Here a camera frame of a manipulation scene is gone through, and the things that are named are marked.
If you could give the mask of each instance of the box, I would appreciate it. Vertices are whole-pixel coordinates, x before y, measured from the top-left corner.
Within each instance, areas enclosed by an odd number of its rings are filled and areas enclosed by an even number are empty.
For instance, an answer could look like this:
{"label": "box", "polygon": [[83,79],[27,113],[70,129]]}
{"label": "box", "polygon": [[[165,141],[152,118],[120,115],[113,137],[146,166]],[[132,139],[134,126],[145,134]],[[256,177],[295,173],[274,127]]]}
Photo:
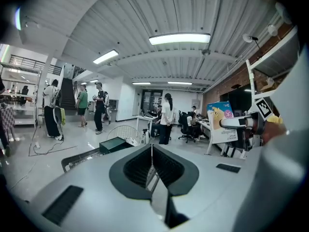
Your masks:
{"label": "box", "polygon": [[133,147],[133,145],[127,143],[120,137],[115,137],[99,144],[100,153],[102,154],[109,154],[130,147]]}

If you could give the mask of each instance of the white shirt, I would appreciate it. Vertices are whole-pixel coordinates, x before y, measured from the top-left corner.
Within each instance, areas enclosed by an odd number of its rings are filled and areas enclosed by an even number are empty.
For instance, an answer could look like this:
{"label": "white shirt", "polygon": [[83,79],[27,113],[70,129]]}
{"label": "white shirt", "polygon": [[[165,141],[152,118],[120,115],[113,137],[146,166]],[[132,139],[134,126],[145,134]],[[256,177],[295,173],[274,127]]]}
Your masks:
{"label": "white shirt", "polygon": [[191,121],[192,121],[192,117],[191,117],[191,116],[188,116],[188,117],[187,117],[188,126],[192,126],[192,125],[191,125]]}
{"label": "white shirt", "polygon": [[175,109],[172,107],[172,110],[170,110],[169,103],[166,102],[162,105],[162,119],[160,121],[161,125],[166,125],[167,121],[165,120],[164,116],[168,118],[169,123],[172,123],[174,118]]}
{"label": "white shirt", "polygon": [[53,98],[56,97],[56,94],[57,94],[57,88],[53,85],[48,86],[43,91],[44,105],[54,108],[56,99],[53,100]]}

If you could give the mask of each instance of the poster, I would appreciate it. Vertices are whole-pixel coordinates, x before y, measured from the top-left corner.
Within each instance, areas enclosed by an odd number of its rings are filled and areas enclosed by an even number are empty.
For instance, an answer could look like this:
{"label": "poster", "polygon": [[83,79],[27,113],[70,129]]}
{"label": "poster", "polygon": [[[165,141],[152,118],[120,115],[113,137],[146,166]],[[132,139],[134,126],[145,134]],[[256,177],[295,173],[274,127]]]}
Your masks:
{"label": "poster", "polygon": [[207,105],[207,114],[211,126],[213,144],[238,140],[236,129],[222,128],[219,124],[221,119],[234,117],[229,101],[209,103]]}

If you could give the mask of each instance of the white floor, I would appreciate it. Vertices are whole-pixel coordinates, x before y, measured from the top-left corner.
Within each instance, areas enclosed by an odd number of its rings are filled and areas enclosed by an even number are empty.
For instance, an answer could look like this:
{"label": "white floor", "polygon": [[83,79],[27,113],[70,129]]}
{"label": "white floor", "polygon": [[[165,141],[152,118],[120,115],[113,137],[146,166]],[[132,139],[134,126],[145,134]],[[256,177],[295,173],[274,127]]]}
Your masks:
{"label": "white floor", "polygon": [[[30,148],[34,128],[15,128],[17,141],[13,141],[12,138],[10,139],[12,155],[9,158],[0,159],[0,165],[7,179],[8,189],[21,199],[31,201],[40,189],[64,173],[61,166],[62,159],[97,148],[100,142],[107,139],[108,132],[113,128],[119,125],[135,127],[136,120],[111,123],[109,126],[103,127],[106,132],[100,135],[95,134],[95,124],[93,121],[89,121],[88,126],[84,129],[79,128],[79,124],[79,122],[68,122],[63,127],[64,142],[61,145],[55,145],[48,155],[39,156],[35,155],[33,151],[36,141],[41,146],[39,150],[36,149],[37,153],[46,153],[52,149],[55,143],[61,143],[61,141],[47,138],[45,127],[38,127]],[[147,121],[140,120],[139,131],[145,128],[147,128]],[[185,139],[178,139],[181,135],[180,127],[174,126],[169,146],[197,154],[206,153],[209,145],[208,138],[201,139],[200,142],[196,143],[189,141],[186,144]],[[152,140],[151,143],[158,143],[158,138]],[[53,151],[60,149],[64,150],[53,153]],[[219,156],[220,151],[217,147],[212,146],[211,154]]]}

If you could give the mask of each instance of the cable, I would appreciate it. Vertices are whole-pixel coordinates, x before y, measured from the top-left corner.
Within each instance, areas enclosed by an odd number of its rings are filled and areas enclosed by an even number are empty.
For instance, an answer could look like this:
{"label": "cable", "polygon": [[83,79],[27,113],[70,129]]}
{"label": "cable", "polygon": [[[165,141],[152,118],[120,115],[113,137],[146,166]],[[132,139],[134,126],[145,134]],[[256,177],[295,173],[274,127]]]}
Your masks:
{"label": "cable", "polygon": [[52,147],[51,149],[49,149],[46,153],[38,153],[38,152],[36,152],[36,151],[34,150],[34,148],[36,148],[36,145],[35,145],[35,146],[33,146],[33,151],[34,151],[35,155],[30,155],[30,150],[31,150],[31,146],[32,146],[32,142],[31,142],[31,144],[30,144],[30,146],[29,146],[29,154],[28,154],[28,157],[35,157],[35,156],[40,156],[40,155],[45,155],[45,156],[46,156],[46,155],[49,154],[49,153],[54,153],[54,152],[63,151],[63,150],[66,150],[66,149],[71,149],[71,148],[77,147],[77,145],[76,145],[76,146],[73,146],[73,147],[69,147],[69,148],[64,148],[64,149],[52,151],[56,145],[61,145],[61,144],[64,143],[64,136],[63,136],[63,131],[62,131],[61,126],[60,126],[60,130],[61,130],[62,137],[63,137],[63,141],[62,141],[61,143],[56,143],[56,144],[54,144],[53,147]]}
{"label": "cable", "polygon": [[30,168],[30,170],[28,171],[28,173],[22,177],[21,179],[19,179],[11,188],[10,190],[12,190],[22,179],[26,178],[28,176],[28,174],[31,172],[31,170],[33,169],[34,165],[37,163],[37,161],[32,165],[32,167]]}

